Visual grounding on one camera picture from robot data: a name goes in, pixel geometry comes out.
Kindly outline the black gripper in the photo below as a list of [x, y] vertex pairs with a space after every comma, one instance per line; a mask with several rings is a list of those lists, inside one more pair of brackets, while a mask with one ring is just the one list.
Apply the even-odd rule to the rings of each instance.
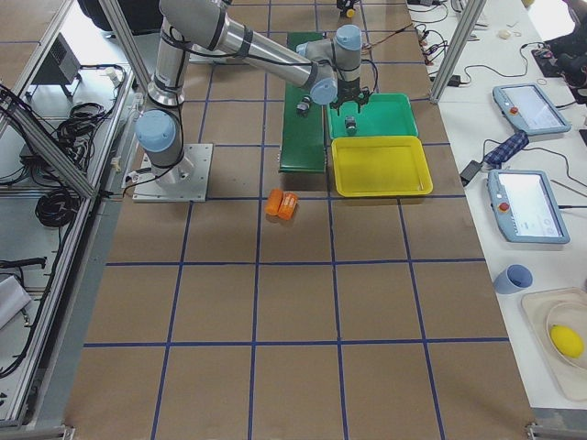
[[330, 104], [330, 107], [340, 115], [340, 107], [346, 102], [357, 104], [357, 112], [360, 114], [361, 109], [366, 105], [371, 97], [371, 91], [368, 87], [360, 86], [360, 78], [352, 81], [338, 79], [337, 99]]

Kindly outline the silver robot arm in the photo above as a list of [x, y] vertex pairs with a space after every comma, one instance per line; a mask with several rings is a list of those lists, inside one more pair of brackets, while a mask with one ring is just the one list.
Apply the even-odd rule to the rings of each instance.
[[364, 106], [370, 91], [360, 84], [362, 36], [354, 25], [334, 37], [288, 49], [229, 17], [221, 1], [161, 1], [160, 43], [148, 102], [135, 125], [155, 182], [177, 187], [193, 173], [183, 140], [184, 76], [189, 60], [242, 61], [309, 93], [317, 105]]

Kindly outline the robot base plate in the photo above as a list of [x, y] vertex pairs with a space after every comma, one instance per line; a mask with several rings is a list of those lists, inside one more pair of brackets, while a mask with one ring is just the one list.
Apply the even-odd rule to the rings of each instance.
[[170, 170], [155, 168], [140, 173], [132, 183], [136, 203], [204, 202], [213, 156], [213, 145], [186, 144], [183, 160]]

